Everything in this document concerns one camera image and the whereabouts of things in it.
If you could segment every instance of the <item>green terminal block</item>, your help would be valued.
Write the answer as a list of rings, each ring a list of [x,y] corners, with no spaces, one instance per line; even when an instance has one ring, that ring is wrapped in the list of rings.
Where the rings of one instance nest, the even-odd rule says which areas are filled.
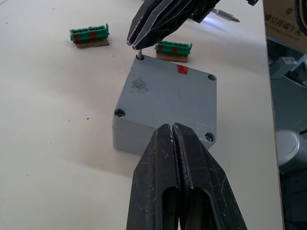
[[[88,27],[84,29],[70,30],[71,41],[76,42],[88,42],[91,40],[105,39],[109,36],[108,24]]]
[[[190,54],[191,48],[192,48],[192,43],[188,45],[188,44],[162,41],[155,45],[155,50],[157,53],[175,54],[186,57]]]

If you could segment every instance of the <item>gray plastic box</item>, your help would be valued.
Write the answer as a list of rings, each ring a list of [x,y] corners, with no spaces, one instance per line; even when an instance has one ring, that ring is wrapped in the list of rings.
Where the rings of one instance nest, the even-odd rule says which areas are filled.
[[[216,77],[144,56],[135,58],[113,112],[113,146],[142,155],[155,129],[191,127],[209,149],[216,142]]]

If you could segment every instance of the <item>screw hole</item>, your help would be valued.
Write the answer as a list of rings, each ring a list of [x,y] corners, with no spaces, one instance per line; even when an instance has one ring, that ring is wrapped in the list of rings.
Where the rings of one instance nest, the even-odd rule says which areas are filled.
[[[117,118],[122,118],[126,115],[126,112],[122,109],[116,109],[115,112],[114,112],[114,115],[117,117]]]
[[[216,80],[216,76],[214,76],[213,74],[209,74],[208,75],[208,78],[212,81],[215,81]]]
[[[138,60],[144,60],[144,59],[145,59],[144,55],[141,56],[141,59],[139,59],[138,55],[136,56],[136,58],[137,58]]]
[[[206,140],[208,142],[214,142],[215,141],[215,135],[213,133],[208,132],[208,133],[206,133],[205,137],[206,137]]]

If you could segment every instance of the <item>red sticker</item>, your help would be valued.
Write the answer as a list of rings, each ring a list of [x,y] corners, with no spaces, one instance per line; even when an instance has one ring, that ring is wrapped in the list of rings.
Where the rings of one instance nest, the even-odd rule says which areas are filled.
[[[177,65],[177,67],[178,67],[178,73],[188,74],[188,67],[182,65]]]
[[[178,52],[178,47],[173,47],[173,48],[172,48],[172,51],[173,51],[174,53],[177,53],[177,52]]]
[[[81,40],[81,35],[76,34],[73,36],[73,38],[75,39],[75,42],[79,42]]]
[[[96,33],[95,32],[91,32],[89,34],[89,36],[90,36],[90,39],[95,39],[96,38]]]

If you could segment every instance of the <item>white table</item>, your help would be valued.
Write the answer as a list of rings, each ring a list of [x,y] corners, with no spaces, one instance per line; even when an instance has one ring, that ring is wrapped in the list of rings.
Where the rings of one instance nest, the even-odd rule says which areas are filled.
[[[8,0],[0,5],[0,229],[124,230],[139,157],[112,147],[111,121],[136,52],[141,0]],[[217,76],[217,143],[249,230],[282,225],[262,2],[222,0],[168,41]],[[77,49],[71,28],[108,23],[110,46]],[[154,56],[154,48],[143,51]]]

